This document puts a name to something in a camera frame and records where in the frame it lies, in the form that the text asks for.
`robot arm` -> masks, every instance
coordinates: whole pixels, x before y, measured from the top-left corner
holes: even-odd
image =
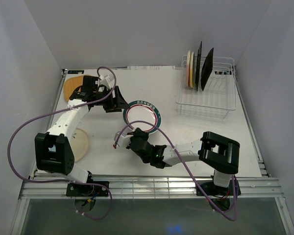
[[[212,151],[216,145],[218,152]],[[121,135],[118,147],[135,152],[144,163],[156,168],[165,168],[181,163],[174,149],[169,145],[151,145],[148,134],[137,128],[134,132]],[[200,140],[176,145],[185,162],[203,161],[215,169],[214,184],[227,188],[233,174],[238,173],[240,144],[212,132],[204,132]]]
[[[111,87],[111,77],[106,77],[98,85],[98,77],[84,76],[83,85],[78,87],[70,97],[67,108],[57,122],[45,133],[38,133],[35,137],[35,153],[37,168],[50,173],[61,173],[65,178],[86,183],[90,173],[74,163],[74,155],[70,146],[70,139],[82,118],[94,105],[103,106],[107,113],[121,112],[129,108],[123,99],[119,87],[114,89],[107,99],[81,107],[77,105],[99,100],[105,97]]]

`white wire dish rack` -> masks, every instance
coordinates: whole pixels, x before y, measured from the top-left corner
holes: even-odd
[[[200,72],[206,57],[200,59]],[[204,91],[186,86],[186,60],[183,55],[181,77],[176,96],[177,110],[180,114],[206,118],[225,119],[236,109],[236,89],[234,77],[234,59],[213,58],[213,70]]]

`gray wall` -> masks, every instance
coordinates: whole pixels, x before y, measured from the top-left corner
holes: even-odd
[[[269,173],[294,222],[294,0],[272,1],[238,64],[238,80]]]
[[[0,235],[9,234],[22,181],[8,165],[6,148],[24,121],[47,112],[61,70],[23,0],[0,0]],[[34,137],[45,120],[17,135],[13,162],[28,175],[34,162]]]
[[[239,60],[271,0],[24,0],[61,68]]]

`white tabletop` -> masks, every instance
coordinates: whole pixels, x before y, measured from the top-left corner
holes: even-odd
[[[161,114],[160,128],[169,136],[174,144],[189,143],[200,139],[205,131],[212,131],[241,144],[238,177],[261,177],[257,156],[249,134],[240,98],[237,94],[237,109],[226,120],[209,120],[199,117],[184,116],[177,113],[175,96],[177,93],[179,70],[114,70],[117,85],[125,100],[145,100],[157,107]],[[85,74],[97,75],[96,70],[85,70]],[[77,76],[67,74],[66,80]],[[59,98],[57,110],[65,108],[63,90]],[[113,148],[115,133],[124,127],[122,113],[105,113],[101,106],[95,106],[83,118],[78,128],[89,136],[90,148],[86,156],[77,162],[81,167],[94,175],[118,176],[189,176],[182,164],[165,169],[157,169],[142,160],[131,150]],[[160,132],[150,135],[151,144],[168,144]],[[197,177],[213,174],[213,169],[203,162],[187,163]]]

